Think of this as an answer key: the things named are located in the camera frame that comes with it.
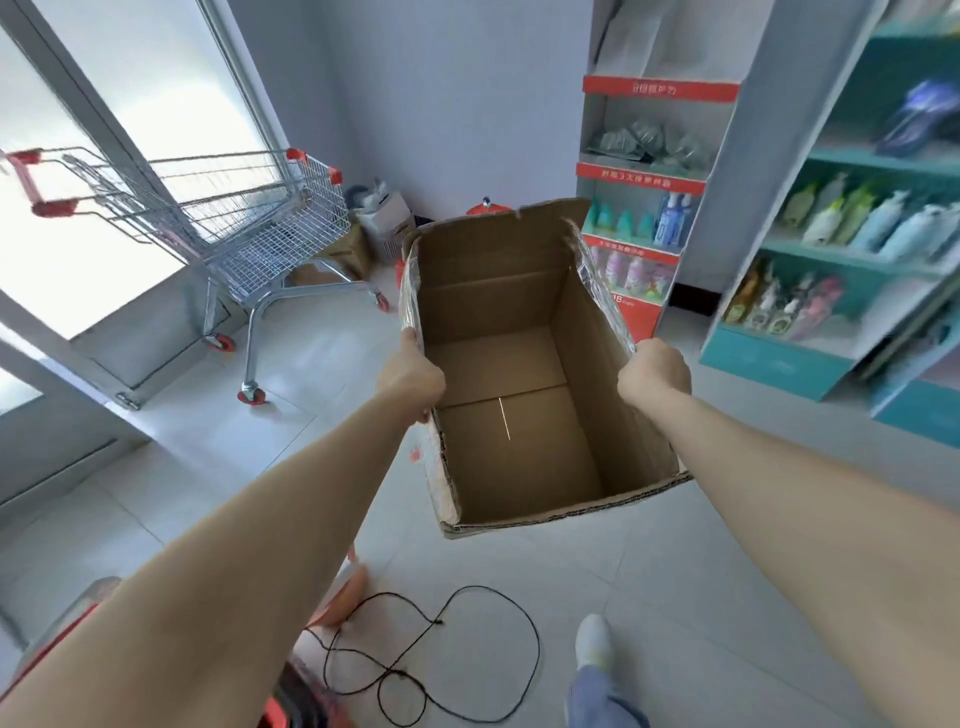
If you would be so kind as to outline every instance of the red caster wheel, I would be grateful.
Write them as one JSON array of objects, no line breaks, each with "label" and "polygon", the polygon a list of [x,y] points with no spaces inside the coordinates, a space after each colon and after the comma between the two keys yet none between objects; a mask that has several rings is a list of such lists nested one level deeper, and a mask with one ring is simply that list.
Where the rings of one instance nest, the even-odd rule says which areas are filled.
[{"label": "red caster wheel", "polygon": [[253,399],[250,400],[247,398],[246,393],[244,393],[244,391],[241,389],[239,392],[237,392],[237,399],[242,401],[244,404],[248,404],[251,407],[256,407],[256,406],[259,406],[260,404],[267,403],[267,393],[264,392],[259,387],[257,387],[256,389],[253,390]]},{"label": "red caster wheel", "polygon": [[212,336],[204,337],[204,340],[211,349],[216,349],[218,352],[237,351],[236,343],[225,333],[215,333]]}]

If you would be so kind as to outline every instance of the shoe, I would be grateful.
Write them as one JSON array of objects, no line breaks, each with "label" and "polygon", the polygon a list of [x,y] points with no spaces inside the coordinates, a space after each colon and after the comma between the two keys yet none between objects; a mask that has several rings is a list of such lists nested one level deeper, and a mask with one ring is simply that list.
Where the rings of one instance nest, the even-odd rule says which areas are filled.
[{"label": "shoe", "polygon": [[610,672],[613,668],[613,638],[607,621],[600,615],[584,617],[577,630],[575,651],[577,669],[593,665]]}]

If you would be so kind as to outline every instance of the black cable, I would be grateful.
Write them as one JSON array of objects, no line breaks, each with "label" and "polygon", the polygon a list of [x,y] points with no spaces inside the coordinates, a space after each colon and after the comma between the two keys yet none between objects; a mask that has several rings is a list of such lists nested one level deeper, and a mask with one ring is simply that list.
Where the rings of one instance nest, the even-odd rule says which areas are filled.
[{"label": "black cable", "polygon": [[[467,591],[467,590],[471,590],[471,589],[482,589],[482,590],[484,590],[485,592],[491,592],[492,594],[496,594],[497,596],[501,596],[501,597],[503,597],[504,599],[506,599],[507,601],[509,601],[511,604],[513,604],[515,607],[517,607],[517,609],[520,610],[520,612],[523,613],[523,616],[525,616],[525,617],[527,618],[527,621],[530,622],[530,627],[531,627],[531,628],[533,629],[533,631],[534,631],[534,637],[537,638],[537,660],[534,662],[534,668],[533,668],[533,670],[530,672],[530,678],[527,680],[527,684],[526,684],[526,686],[523,688],[523,693],[520,695],[520,699],[516,702],[515,706],[514,706],[513,708],[511,708],[510,711],[509,711],[506,715],[504,715],[503,717],[494,718],[493,720],[487,720],[487,719],[483,719],[483,718],[475,718],[475,717],[464,716],[463,714],[460,714],[460,713],[457,713],[456,711],[450,710],[450,709],[447,708],[445,705],[441,705],[441,704],[438,703],[436,700],[434,700],[433,696],[430,695],[429,692],[427,692],[426,687],[423,686],[423,683],[422,683],[420,680],[418,680],[416,677],[414,677],[413,675],[411,675],[411,674],[410,674],[409,672],[407,672],[405,669],[402,669],[402,668],[398,669],[398,668],[395,667],[395,665],[403,658],[403,656],[404,656],[405,654],[407,654],[407,652],[409,652],[411,649],[413,649],[413,647],[414,647],[415,644],[417,644],[420,640],[423,639],[424,635],[426,635],[427,632],[429,632],[431,629],[433,629],[436,625],[438,625],[438,624],[443,624],[443,623],[444,623],[444,621],[443,621],[442,619],[440,619],[440,617],[441,617],[441,616],[443,615],[443,613],[446,611],[446,608],[450,606],[450,603],[451,603],[460,593],[465,592],[465,591]],[[353,611],[350,612],[350,613],[347,615],[347,619],[344,620],[344,624],[346,624],[347,621],[349,621],[349,619],[350,619],[351,617],[353,617],[353,615],[356,614],[357,610],[360,609],[360,607],[362,607],[362,606],[363,606],[364,604],[366,604],[367,602],[372,601],[373,599],[378,598],[379,596],[393,596],[393,597],[395,597],[395,598],[397,598],[397,599],[401,599],[401,600],[405,601],[407,604],[409,604],[409,605],[412,606],[414,609],[416,609],[417,612],[418,612],[418,614],[420,614],[420,616],[423,617],[423,619],[424,619],[425,621],[428,621],[428,622],[430,622],[430,623],[429,623],[429,625],[427,626],[427,628],[424,629],[422,632],[420,632],[420,635],[419,635],[415,640],[413,640],[413,641],[407,646],[407,648],[406,648],[405,650],[403,650],[403,651],[397,656],[397,658],[396,658],[393,662],[391,662],[389,665],[384,665],[384,664],[381,663],[379,660],[377,660],[375,657],[373,657],[372,655],[367,654],[366,652],[364,652],[364,651],[362,651],[362,650],[353,649],[352,647],[335,647],[334,645],[337,643],[337,638],[340,637],[340,633],[341,633],[341,632],[343,631],[343,629],[344,629],[344,625],[343,625],[343,624],[340,625],[340,627],[337,629],[336,633],[333,635],[333,639],[330,641],[330,647],[327,647],[327,646],[324,644],[324,641],[320,639],[320,635],[318,635],[318,634],[317,634],[316,632],[314,632],[312,629],[304,629],[304,630],[303,630],[304,632],[308,632],[308,633],[310,634],[310,636],[313,637],[313,639],[316,640],[318,643],[320,643],[320,646],[321,646],[323,649],[326,650],[326,657],[324,658],[324,683],[326,684],[326,686],[327,686],[332,692],[335,692],[337,695],[340,695],[341,697],[347,697],[347,696],[349,696],[349,695],[356,695],[356,694],[359,694],[359,693],[361,693],[361,692],[366,692],[366,691],[368,691],[370,688],[372,688],[374,685],[376,685],[376,703],[377,703],[377,705],[378,705],[379,708],[380,708],[380,713],[382,713],[383,716],[384,716],[385,718],[387,718],[387,720],[389,720],[391,723],[393,723],[393,724],[396,726],[396,728],[410,728],[410,726],[416,725],[417,723],[419,723],[419,722],[420,722],[420,719],[423,717],[423,714],[426,713],[426,705],[427,705],[428,702],[429,702],[429,703],[432,703],[432,704],[435,705],[435,706],[437,706],[440,710],[442,710],[444,713],[448,714],[449,716],[458,717],[458,718],[460,718],[461,720],[464,720],[464,721],[467,722],[467,723],[476,723],[476,724],[480,724],[480,725],[495,725],[495,724],[497,724],[497,723],[502,723],[502,722],[508,720],[510,717],[512,717],[513,714],[516,713],[517,710],[519,710],[520,705],[523,704],[523,700],[524,700],[524,699],[526,698],[526,696],[527,696],[527,692],[530,691],[530,686],[533,684],[534,677],[535,677],[536,674],[537,674],[537,668],[540,666],[540,649],[541,649],[541,645],[540,645],[540,632],[537,631],[537,626],[534,624],[534,621],[531,619],[530,615],[527,614],[527,611],[526,611],[523,607],[521,607],[521,606],[520,606],[519,604],[517,604],[515,601],[513,601],[512,599],[510,599],[507,595],[503,594],[502,592],[497,591],[496,589],[492,589],[491,587],[485,587],[485,586],[483,586],[482,584],[469,584],[469,585],[467,585],[467,586],[465,586],[465,587],[461,587],[461,588],[458,589],[456,592],[454,592],[452,595],[450,595],[450,598],[444,603],[444,606],[441,608],[440,612],[437,613],[436,618],[435,618],[435,619],[431,619],[430,617],[428,617],[426,614],[423,613],[423,610],[422,610],[420,607],[418,607],[416,604],[414,604],[414,603],[413,603],[410,599],[408,599],[406,596],[404,596],[404,595],[399,595],[399,594],[397,594],[396,592],[378,592],[378,593],[375,594],[375,595],[368,596],[366,599],[364,599],[364,600],[361,601],[359,604],[357,604],[356,607],[353,608]],[[330,662],[330,654],[331,654],[332,652],[350,652],[350,653],[355,654],[355,655],[361,655],[362,657],[365,657],[366,659],[370,660],[370,661],[371,661],[372,663],[374,663],[375,665],[379,666],[379,667],[383,670],[383,672],[381,672],[376,678],[373,679],[372,682],[370,682],[368,685],[365,685],[363,688],[360,688],[360,689],[355,690],[355,691],[349,691],[349,692],[341,692],[341,691],[338,691],[338,690],[336,690],[336,689],[334,689],[334,688],[332,688],[332,687],[330,686],[330,682],[329,682],[329,680],[327,680],[327,678],[326,678],[326,666],[327,666],[327,664]],[[391,675],[396,675],[396,676],[399,677],[401,680],[402,680],[402,679],[407,679],[407,680],[412,681],[412,682],[414,683],[414,685],[416,685],[417,688],[420,690],[420,694],[423,695],[423,705],[420,706],[420,713],[417,715],[416,718],[414,718],[413,722],[411,722],[411,723],[400,723],[400,722],[397,722],[397,721],[394,720],[392,717],[390,717],[390,715],[388,715],[386,709],[383,707],[383,700],[382,700],[382,698],[381,698],[381,691],[383,690],[383,683],[384,683],[384,682],[386,681],[386,679],[387,679],[388,677],[390,677]]]}]

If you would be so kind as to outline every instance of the wire shopping cart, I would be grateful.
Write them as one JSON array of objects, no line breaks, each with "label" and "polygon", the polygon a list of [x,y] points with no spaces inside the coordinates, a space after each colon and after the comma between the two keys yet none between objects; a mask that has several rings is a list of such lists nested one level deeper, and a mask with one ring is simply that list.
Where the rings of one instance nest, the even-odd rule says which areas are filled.
[{"label": "wire shopping cart", "polygon": [[[350,228],[342,175],[297,149],[159,159],[122,167],[87,149],[33,149],[6,155],[40,217],[95,214],[138,243],[155,244],[207,273],[204,340],[222,352],[233,340],[216,333],[218,293],[250,308],[244,380],[237,399],[258,405],[257,331],[274,301],[312,296],[332,286],[364,285],[383,311],[383,294],[354,279],[332,260],[315,255]],[[45,200],[36,174],[44,166],[70,173],[70,196]],[[310,260],[338,283],[286,286],[294,268]]]}]

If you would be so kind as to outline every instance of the forearm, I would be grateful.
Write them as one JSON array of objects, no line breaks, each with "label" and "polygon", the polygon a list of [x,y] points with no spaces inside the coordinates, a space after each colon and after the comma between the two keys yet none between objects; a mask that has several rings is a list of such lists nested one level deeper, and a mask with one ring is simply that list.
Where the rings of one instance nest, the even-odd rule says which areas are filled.
[{"label": "forearm", "polygon": [[960,519],[673,389],[641,408],[734,538],[897,722],[960,710]]},{"label": "forearm", "polygon": [[[3,720],[23,706],[38,726],[254,725],[415,416],[403,396],[379,394],[258,477],[125,580],[12,693]],[[45,700],[53,685],[69,689]]]}]

